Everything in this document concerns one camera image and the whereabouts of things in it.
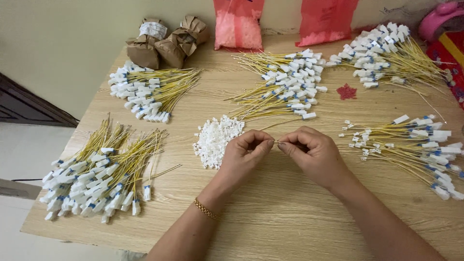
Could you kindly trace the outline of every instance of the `white pellets in bag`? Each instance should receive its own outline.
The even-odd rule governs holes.
[[[200,156],[203,168],[219,169],[227,144],[243,133],[244,126],[245,122],[230,119],[227,115],[223,115],[220,121],[216,118],[207,120],[203,128],[198,126],[201,132],[195,133],[198,141],[193,144],[193,150],[195,155]]]

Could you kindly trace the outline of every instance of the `person's right hand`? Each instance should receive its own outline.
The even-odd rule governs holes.
[[[308,178],[332,192],[357,178],[344,163],[335,142],[313,128],[302,126],[279,139],[279,149],[290,156]]]

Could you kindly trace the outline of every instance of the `white label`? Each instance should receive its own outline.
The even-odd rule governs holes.
[[[157,22],[146,22],[140,26],[139,36],[147,34],[156,37],[158,40],[163,40],[167,31],[168,29],[165,26]]]

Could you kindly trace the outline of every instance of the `gold bracelet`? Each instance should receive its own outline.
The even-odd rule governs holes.
[[[216,216],[213,212],[211,212],[207,208],[205,208],[205,206],[200,204],[200,202],[198,202],[198,198],[195,198],[194,203],[195,203],[195,206],[197,206],[198,209],[200,209],[203,213],[208,215],[210,218],[212,218],[214,220],[219,220],[218,216]]]

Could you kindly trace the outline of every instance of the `floor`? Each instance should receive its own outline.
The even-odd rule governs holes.
[[[58,159],[73,132],[72,128],[0,123],[0,178],[43,178],[50,171],[50,162]],[[40,185],[41,181],[27,183]],[[137,255],[128,251],[21,233],[19,229],[32,204],[32,200],[0,196],[3,260],[61,261],[63,256],[67,261],[137,260],[134,258]]]

